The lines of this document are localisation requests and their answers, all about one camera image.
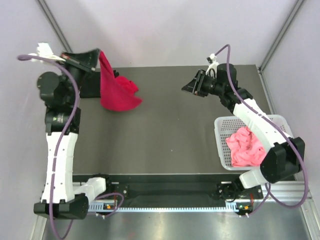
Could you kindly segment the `red polo t shirt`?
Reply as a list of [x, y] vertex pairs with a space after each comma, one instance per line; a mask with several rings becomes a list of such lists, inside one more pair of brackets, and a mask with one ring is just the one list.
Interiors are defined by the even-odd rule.
[[113, 112], [126, 112], [138, 107], [143, 99], [136, 96], [138, 86], [114, 72], [104, 52], [99, 54], [100, 104]]

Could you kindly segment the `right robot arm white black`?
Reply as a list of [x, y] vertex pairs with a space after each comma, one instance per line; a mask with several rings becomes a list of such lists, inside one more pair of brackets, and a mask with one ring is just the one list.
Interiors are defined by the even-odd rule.
[[198, 70], [182, 91], [199, 97], [218, 96], [221, 104], [261, 142], [266, 156], [259, 166], [235, 180], [233, 192], [237, 197], [245, 198], [255, 186], [274, 184], [302, 171], [299, 158], [304, 157], [305, 142], [278, 128], [259, 108], [253, 96], [238, 86], [237, 70], [232, 64], [219, 64], [215, 70]]

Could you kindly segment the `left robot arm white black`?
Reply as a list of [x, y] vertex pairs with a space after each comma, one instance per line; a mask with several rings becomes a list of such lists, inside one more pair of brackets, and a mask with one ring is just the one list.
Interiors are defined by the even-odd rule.
[[37, 80], [39, 97], [46, 107], [45, 137], [47, 172], [40, 201], [33, 212], [44, 218], [82, 220], [98, 195], [109, 198], [114, 191], [103, 177], [92, 177], [78, 189], [73, 186], [73, 161], [80, 130], [80, 88], [96, 71], [100, 49], [83, 53], [63, 52], [50, 57], [61, 74], [47, 71]]

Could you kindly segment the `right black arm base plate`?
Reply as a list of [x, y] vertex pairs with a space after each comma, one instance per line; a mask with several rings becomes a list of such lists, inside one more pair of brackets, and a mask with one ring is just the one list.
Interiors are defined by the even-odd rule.
[[222, 182], [217, 184], [217, 193], [220, 199], [227, 202], [250, 199], [260, 200], [264, 197], [260, 186], [241, 189], [234, 182]]

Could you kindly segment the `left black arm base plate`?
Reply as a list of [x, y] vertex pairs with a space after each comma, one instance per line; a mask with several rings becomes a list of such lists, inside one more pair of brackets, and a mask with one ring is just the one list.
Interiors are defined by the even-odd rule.
[[125, 180], [121, 180], [116, 175], [108, 175], [106, 177], [106, 190], [99, 196], [111, 193], [120, 193], [125, 198], [129, 195], [129, 183]]

